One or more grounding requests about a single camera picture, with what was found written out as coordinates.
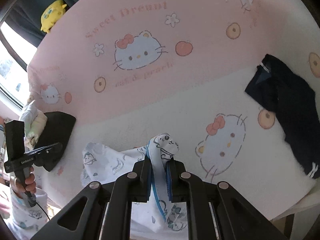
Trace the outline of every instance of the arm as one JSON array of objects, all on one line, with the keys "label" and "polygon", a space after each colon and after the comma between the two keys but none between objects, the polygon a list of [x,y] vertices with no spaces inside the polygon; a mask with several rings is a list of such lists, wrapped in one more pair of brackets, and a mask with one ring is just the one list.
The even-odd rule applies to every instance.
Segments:
[{"label": "arm", "polygon": [[[35,176],[31,174],[26,179],[26,189],[36,194],[37,203],[47,212],[47,194],[36,188]],[[29,240],[47,222],[48,218],[41,208],[36,205],[27,208],[21,195],[25,192],[16,179],[10,179],[12,212],[10,218],[5,220],[8,228],[17,239]]]}]

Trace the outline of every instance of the window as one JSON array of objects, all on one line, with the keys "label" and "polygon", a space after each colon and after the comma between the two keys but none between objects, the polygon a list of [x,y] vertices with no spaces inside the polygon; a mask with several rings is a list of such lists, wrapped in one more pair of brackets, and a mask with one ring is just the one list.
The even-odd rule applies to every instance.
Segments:
[{"label": "window", "polygon": [[[1,31],[21,59],[29,64],[36,47],[18,35],[5,22]],[[26,104],[29,97],[29,83],[27,72],[11,57],[7,49],[0,42],[0,88],[2,92],[18,105]]]}]

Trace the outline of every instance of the black device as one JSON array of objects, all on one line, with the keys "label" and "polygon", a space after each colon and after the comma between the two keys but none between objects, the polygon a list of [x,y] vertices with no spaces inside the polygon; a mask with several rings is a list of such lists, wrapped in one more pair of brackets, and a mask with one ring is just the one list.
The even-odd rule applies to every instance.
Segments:
[{"label": "black device", "polygon": [[[7,173],[14,172],[15,177],[25,188],[25,180],[30,175],[30,167],[35,162],[44,165],[46,160],[52,158],[51,156],[53,153],[61,151],[62,144],[58,142],[25,152],[23,138],[24,122],[12,120],[5,124],[8,161],[4,163],[4,170]],[[23,199],[27,207],[34,207],[36,205],[36,196],[29,191],[26,191],[25,194],[23,194]]]},{"label": "black device", "polygon": [[[132,202],[148,201],[151,170],[146,156],[115,182],[91,182],[31,240],[129,240]],[[220,240],[287,239],[227,182],[203,182],[173,158],[166,180],[169,199],[187,204],[189,240],[217,239],[213,220]]]}]

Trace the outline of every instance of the dark curtain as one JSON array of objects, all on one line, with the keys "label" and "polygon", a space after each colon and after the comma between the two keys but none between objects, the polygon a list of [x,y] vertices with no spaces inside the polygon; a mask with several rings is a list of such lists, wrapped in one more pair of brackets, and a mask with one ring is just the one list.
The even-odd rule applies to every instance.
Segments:
[{"label": "dark curtain", "polygon": [[[38,47],[45,32],[41,31],[41,15],[56,0],[18,0],[5,22],[20,36]],[[68,7],[79,0],[64,0]]]}]

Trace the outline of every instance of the bed sheet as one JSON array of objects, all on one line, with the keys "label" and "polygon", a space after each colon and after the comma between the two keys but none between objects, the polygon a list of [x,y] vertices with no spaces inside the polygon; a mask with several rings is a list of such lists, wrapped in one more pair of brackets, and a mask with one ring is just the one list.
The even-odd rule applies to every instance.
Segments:
[{"label": "bed sheet", "polygon": [[77,118],[57,167],[38,169],[44,190],[64,206],[82,189],[88,142],[123,151],[166,131],[187,170],[228,181],[275,218],[315,180],[244,89],[272,54],[307,80],[319,111],[319,40],[300,0],[80,0],[27,68],[29,101]]}]

